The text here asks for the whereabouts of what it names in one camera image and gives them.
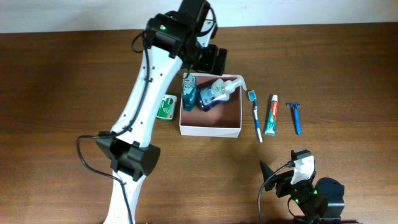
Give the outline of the clear blue soap pump bottle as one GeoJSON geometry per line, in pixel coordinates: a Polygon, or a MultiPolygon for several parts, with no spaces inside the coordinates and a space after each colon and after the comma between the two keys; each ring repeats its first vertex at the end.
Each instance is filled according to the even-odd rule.
{"type": "Polygon", "coordinates": [[[211,85],[208,85],[197,91],[196,100],[199,109],[209,111],[218,104],[226,103],[230,100],[230,96],[239,87],[243,87],[246,91],[246,83],[242,76],[234,80],[217,79],[211,85]]]}

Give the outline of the green Listerine mouthwash bottle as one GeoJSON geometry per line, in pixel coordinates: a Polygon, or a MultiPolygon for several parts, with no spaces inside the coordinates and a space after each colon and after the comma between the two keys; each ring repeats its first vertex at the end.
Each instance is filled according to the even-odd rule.
{"type": "Polygon", "coordinates": [[[182,103],[185,111],[191,111],[195,106],[195,97],[197,91],[196,77],[191,73],[183,81],[182,103]]]}

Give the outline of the white cardboard box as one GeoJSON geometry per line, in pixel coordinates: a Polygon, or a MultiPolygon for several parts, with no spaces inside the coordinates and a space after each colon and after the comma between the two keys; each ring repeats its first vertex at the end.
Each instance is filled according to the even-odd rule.
{"type": "Polygon", "coordinates": [[[180,106],[179,127],[183,136],[236,138],[242,128],[243,87],[238,87],[226,103],[205,112],[198,106],[185,111],[180,106]]]}

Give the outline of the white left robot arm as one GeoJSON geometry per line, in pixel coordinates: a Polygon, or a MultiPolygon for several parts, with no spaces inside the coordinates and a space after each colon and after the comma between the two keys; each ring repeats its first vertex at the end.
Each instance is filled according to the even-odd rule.
{"type": "Polygon", "coordinates": [[[208,1],[183,0],[177,11],[149,19],[141,32],[142,63],[130,97],[111,130],[96,137],[113,171],[106,223],[134,223],[143,181],[160,156],[160,148],[150,144],[155,117],[176,74],[223,74],[228,51],[210,43],[217,29],[208,1]]]}

